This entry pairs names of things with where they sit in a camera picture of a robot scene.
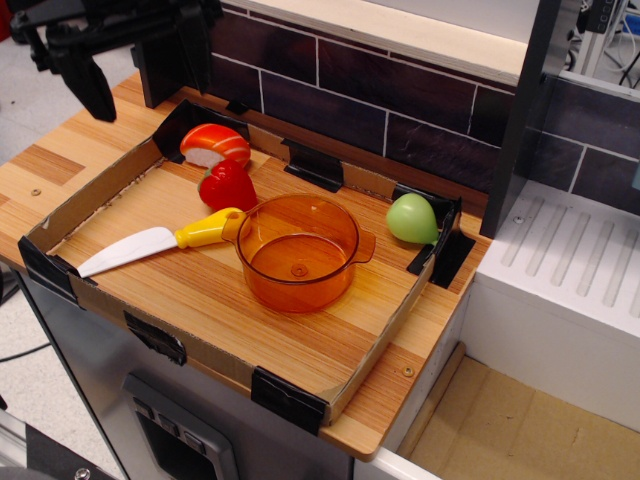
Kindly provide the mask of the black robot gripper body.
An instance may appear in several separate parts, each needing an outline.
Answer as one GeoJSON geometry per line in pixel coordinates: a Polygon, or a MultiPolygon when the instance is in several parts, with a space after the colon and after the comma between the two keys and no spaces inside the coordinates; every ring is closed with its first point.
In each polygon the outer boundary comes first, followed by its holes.
{"type": "Polygon", "coordinates": [[[212,79],[209,30],[221,16],[219,1],[31,1],[16,11],[12,27],[30,45],[37,69],[54,75],[59,74],[52,48],[75,48],[94,57],[175,34],[187,70],[203,91],[212,79]]]}

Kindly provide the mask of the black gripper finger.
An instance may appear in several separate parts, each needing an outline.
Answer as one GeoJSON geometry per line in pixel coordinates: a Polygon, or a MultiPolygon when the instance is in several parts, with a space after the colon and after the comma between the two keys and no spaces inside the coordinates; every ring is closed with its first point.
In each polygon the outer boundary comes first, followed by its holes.
{"type": "Polygon", "coordinates": [[[54,70],[85,109],[96,119],[114,122],[117,118],[111,90],[93,57],[75,48],[50,50],[54,70]]]}

